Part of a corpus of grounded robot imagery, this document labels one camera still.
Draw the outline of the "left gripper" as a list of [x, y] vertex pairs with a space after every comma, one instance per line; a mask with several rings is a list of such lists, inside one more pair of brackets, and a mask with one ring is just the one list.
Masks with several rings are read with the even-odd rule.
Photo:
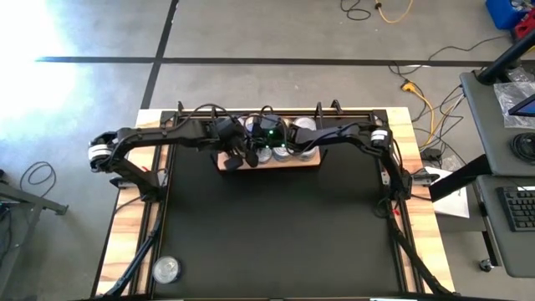
[[250, 167], [258, 166], [258, 156], [256, 151], [248, 150], [246, 152], [246, 138], [243, 125], [236, 117], [219, 117], [211, 123], [211, 129], [216, 139], [215, 144], [211, 147], [212, 151], [231, 153], [236, 156], [229, 156], [224, 160], [223, 165], [226, 171], [235, 171], [243, 165], [243, 159], [246, 153], [246, 162]]

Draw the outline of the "black power adapter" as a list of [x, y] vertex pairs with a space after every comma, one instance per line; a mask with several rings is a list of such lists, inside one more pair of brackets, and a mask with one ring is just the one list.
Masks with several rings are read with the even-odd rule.
[[442, 151], [436, 148], [427, 148], [420, 152], [420, 158], [423, 161], [441, 163], [442, 162]]

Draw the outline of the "black desk beam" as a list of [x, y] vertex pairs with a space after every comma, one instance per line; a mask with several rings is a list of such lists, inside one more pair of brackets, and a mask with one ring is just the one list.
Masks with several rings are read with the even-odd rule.
[[457, 191], [481, 175], [490, 175], [492, 173], [485, 154], [478, 156], [476, 159], [468, 162], [465, 166], [457, 171], [453, 171], [449, 176], [446, 176], [429, 187], [431, 200], [433, 202], [450, 195]]

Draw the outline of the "white paper sheet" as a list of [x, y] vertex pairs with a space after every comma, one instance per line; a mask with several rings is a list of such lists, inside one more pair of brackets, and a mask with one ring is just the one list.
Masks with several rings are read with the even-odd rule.
[[[446, 171], [430, 166], [425, 167], [424, 170], [428, 174], [439, 176], [437, 180], [433, 181], [433, 184], [451, 174], [451, 171]], [[435, 213], [446, 214], [454, 217], [470, 217], [468, 198], [465, 187], [462, 187], [461, 189], [452, 192], [448, 196], [445, 196], [440, 200], [433, 202], [433, 206]]]

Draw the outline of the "grey metal stand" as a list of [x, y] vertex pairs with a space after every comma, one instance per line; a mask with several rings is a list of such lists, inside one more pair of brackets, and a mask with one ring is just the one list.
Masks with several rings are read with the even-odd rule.
[[16, 186], [9, 183], [5, 170], [0, 168], [0, 301], [4, 300], [18, 257], [41, 213], [49, 210], [63, 215], [68, 210], [47, 198], [56, 182], [56, 171], [47, 161], [33, 163]]

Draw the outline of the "grey desk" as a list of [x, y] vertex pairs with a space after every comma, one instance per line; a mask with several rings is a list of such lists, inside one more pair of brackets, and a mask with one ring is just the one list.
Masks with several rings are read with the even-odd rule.
[[476, 178], [476, 192], [487, 209], [488, 223], [507, 274], [535, 278], [535, 232], [513, 232], [497, 194], [503, 186], [535, 186], [535, 165], [512, 153], [509, 142], [525, 129], [504, 126], [502, 108], [492, 85], [481, 84], [473, 72], [460, 75], [490, 173]]

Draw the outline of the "clear plastic bag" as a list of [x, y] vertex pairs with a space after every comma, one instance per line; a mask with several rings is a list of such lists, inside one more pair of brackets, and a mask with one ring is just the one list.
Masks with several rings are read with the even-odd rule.
[[505, 128], [535, 130], [535, 117], [512, 116], [508, 110], [527, 97], [535, 94], [535, 73], [522, 66], [506, 72], [506, 83], [493, 85], [495, 95], [501, 107]]

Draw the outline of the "blue screen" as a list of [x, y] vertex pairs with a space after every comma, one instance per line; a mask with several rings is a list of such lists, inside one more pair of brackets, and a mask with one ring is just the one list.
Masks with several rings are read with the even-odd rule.
[[527, 97], [508, 110], [512, 116], [535, 117], [535, 94]]

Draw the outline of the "blue plastic bin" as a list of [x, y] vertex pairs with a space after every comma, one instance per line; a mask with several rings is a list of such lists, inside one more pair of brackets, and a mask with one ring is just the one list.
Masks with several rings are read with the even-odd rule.
[[512, 0], [486, 0], [487, 11], [497, 29], [514, 28], [527, 14], [527, 9], [515, 8]]

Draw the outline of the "black keyboard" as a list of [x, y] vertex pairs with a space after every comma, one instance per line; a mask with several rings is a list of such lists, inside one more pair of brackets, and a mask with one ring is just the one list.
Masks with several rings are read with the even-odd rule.
[[535, 186], [502, 186], [497, 196], [512, 232], [535, 232]]

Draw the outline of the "red crate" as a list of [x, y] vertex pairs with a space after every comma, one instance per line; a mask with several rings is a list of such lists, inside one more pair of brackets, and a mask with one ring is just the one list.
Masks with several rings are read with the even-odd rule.
[[513, 29], [513, 39], [515, 41], [518, 41], [519, 39], [522, 39], [526, 37], [531, 31], [535, 29], [535, 18], [531, 19], [528, 18], [526, 20], [521, 21], [519, 24], [515, 26]]

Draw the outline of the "grey base bracket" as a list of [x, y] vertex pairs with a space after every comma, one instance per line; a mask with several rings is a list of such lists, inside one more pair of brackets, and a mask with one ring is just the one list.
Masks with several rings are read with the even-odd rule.
[[137, 187], [137, 185], [134, 182], [121, 176], [117, 176], [117, 177], [110, 179], [110, 184], [112, 184], [113, 186], [115, 186], [116, 188], [120, 190]]
[[[386, 186], [390, 184], [390, 177], [386, 171], [380, 173], [382, 183]], [[417, 171], [411, 175], [412, 184], [417, 186], [430, 186], [434, 181], [438, 180], [440, 176], [436, 173], [429, 173], [426, 170]]]

